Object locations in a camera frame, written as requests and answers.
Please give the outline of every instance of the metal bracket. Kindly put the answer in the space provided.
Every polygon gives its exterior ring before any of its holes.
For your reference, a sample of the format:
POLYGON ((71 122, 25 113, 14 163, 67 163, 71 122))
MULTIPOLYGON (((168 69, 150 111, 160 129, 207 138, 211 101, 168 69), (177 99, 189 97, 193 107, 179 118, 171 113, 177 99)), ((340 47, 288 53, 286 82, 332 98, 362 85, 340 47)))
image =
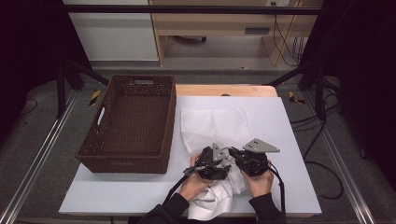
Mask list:
POLYGON ((244 150, 264 153, 264 152, 280 152, 280 149, 263 142, 262 140, 255 138, 244 145, 244 150))
POLYGON ((222 148, 220 148, 218 144, 213 143, 213 161, 221 161, 226 157, 227 155, 224 153, 222 148))

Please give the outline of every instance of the white towel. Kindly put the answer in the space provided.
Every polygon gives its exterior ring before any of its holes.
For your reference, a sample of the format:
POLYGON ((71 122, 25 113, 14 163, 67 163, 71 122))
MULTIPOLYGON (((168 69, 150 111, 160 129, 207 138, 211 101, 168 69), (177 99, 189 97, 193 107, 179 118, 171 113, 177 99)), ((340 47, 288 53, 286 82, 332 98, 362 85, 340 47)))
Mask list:
MULTIPOLYGON (((205 147, 236 147, 251 140, 246 116, 241 108, 235 109, 181 109, 181 133, 186 149, 191 155, 205 147)), ((229 213, 233 208, 233 195, 247 187, 245 179, 235 165, 234 159, 227 156, 220 165, 231 164, 232 168, 224 180, 215 181, 204 190, 189 207, 188 218, 210 220, 229 213)))

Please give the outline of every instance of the tripod leg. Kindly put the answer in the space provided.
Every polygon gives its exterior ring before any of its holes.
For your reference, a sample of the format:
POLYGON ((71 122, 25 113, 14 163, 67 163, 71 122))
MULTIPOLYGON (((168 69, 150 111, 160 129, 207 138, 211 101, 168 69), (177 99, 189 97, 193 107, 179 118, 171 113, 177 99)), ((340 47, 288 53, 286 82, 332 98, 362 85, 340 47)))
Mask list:
POLYGON ((276 87, 276 86, 282 84, 283 82, 289 80, 290 78, 295 77, 301 73, 304 73, 304 71, 309 67, 309 65, 310 65, 310 62, 299 65, 297 68, 289 71, 286 75, 284 75, 280 78, 277 78, 276 80, 274 80, 270 83, 263 84, 263 85, 276 87))
POLYGON ((56 119, 60 118, 66 108, 66 96, 64 93, 64 74, 62 73, 62 63, 56 69, 56 86, 58 91, 58 115, 56 119))
POLYGON ((318 69, 318 76, 317 76, 317 89, 316 89, 316 94, 315 94, 315 109, 318 113, 318 117, 321 120, 326 119, 326 111, 324 109, 324 102, 323 102, 323 71, 321 67, 319 66, 318 69))
POLYGON ((108 79, 106 79, 106 78, 100 76, 99 74, 93 72, 91 69, 88 69, 88 68, 86 68, 86 67, 84 67, 84 66, 82 66, 82 65, 80 65, 78 63, 75 63, 75 62, 68 62, 68 63, 71 66, 73 66, 75 69, 77 69, 78 71, 87 74, 88 76, 90 76, 90 77, 98 80, 99 82, 105 84, 106 86, 108 85, 108 82, 109 82, 108 79))
POLYGON ((79 75, 79 71, 70 64, 64 63, 62 73, 73 90, 81 90, 84 87, 84 82, 79 75))

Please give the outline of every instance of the black sleeve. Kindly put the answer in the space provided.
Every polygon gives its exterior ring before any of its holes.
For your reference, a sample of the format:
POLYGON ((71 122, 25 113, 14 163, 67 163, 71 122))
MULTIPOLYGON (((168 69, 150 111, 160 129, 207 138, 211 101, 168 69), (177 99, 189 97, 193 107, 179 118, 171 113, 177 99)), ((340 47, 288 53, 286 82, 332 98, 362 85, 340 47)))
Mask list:
POLYGON ((256 211, 257 224, 285 224, 285 213, 279 212, 272 199, 272 193, 253 198, 249 201, 254 211, 256 211))
POLYGON ((158 204, 144 217, 142 217, 138 224, 176 224, 181 218, 184 211, 190 206, 180 194, 176 193, 164 205, 158 204))

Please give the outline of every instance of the black pole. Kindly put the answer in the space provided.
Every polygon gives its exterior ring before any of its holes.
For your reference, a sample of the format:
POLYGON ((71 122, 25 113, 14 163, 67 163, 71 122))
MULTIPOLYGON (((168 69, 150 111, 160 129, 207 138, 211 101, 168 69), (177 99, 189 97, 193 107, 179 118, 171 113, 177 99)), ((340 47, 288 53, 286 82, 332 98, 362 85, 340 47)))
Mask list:
POLYGON ((63 65, 59 63, 59 67, 56 68, 56 86, 58 91, 58 114, 56 119, 59 119, 66 108, 66 96, 64 93, 64 74, 63 65))
POLYGON ((286 75, 284 75, 282 77, 279 77, 279 78, 275 79, 272 82, 269 82, 269 83, 266 83, 266 84, 262 84, 262 85, 263 86, 276 87, 276 86, 282 84, 283 82, 289 80, 292 77, 295 77, 295 76, 297 76, 299 74, 303 74, 308 68, 310 68, 310 66, 312 65, 311 63, 312 62, 309 61, 309 62, 306 62, 306 63, 304 63, 302 65, 299 65, 298 67, 296 67, 293 70, 289 71, 286 75))
POLYGON ((96 79, 97 81, 101 82, 106 86, 109 83, 109 80, 107 78, 100 76, 99 74, 95 73, 93 70, 86 68, 79 63, 71 62, 71 61, 66 61, 66 63, 72 66, 73 68, 77 69, 79 72, 85 73, 86 75, 96 79))
POLYGON ((318 117, 321 120, 326 119, 326 111, 324 109, 324 102, 323 102, 323 84, 324 84, 324 76, 323 70, 320 66, 315 69, 318 76, 317 76, 317 86, 316 86, 316 94, 315 94, 315 110, 317 111, 318 117))
POLYGON ((259 14, 322 15, 337 10, 322 7, 220 7, 220 6, 113 6, 113 5, 42 5, 41 9, 72 13, 182 13, 182 14, 259 14))

